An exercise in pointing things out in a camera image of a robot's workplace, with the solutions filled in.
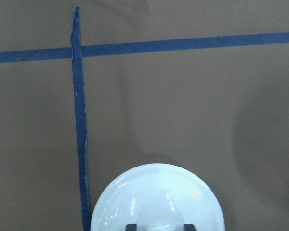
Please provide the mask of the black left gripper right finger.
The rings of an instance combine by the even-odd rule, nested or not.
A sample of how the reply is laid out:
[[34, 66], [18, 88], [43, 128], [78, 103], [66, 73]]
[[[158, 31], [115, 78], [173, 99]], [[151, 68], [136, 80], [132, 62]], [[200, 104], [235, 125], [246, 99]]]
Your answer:
[[194, 224], [184, 224], [183, 231], [196, 231]]

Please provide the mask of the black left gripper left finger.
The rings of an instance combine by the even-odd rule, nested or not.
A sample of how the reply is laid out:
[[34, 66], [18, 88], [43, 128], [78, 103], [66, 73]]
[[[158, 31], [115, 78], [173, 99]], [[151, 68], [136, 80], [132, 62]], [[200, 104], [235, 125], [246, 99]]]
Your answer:
[[137, 231], [137, 224], [127, 224], [125, 231]]

